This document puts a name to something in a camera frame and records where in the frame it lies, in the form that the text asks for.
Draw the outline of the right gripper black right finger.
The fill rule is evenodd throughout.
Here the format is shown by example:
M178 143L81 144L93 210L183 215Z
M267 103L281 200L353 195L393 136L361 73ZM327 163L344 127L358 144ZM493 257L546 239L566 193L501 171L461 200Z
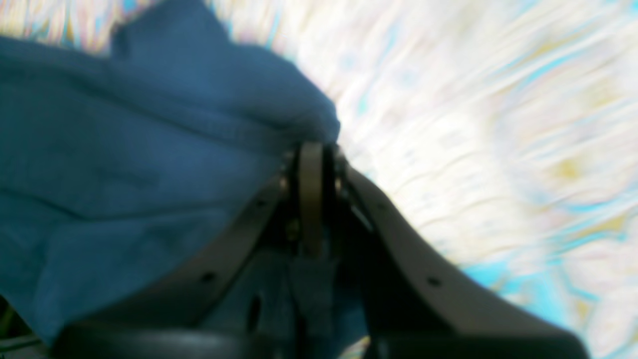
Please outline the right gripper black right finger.
M572 332L501 299L449 263L392 201L324 150L333 237L360 291L366 359L587 359Z

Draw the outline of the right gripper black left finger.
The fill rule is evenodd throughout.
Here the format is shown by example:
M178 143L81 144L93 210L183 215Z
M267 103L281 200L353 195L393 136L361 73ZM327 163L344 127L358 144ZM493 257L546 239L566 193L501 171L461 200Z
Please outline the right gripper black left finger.
M325 147L305 143L221 234L65 327L55 359L296 359L325 334Z

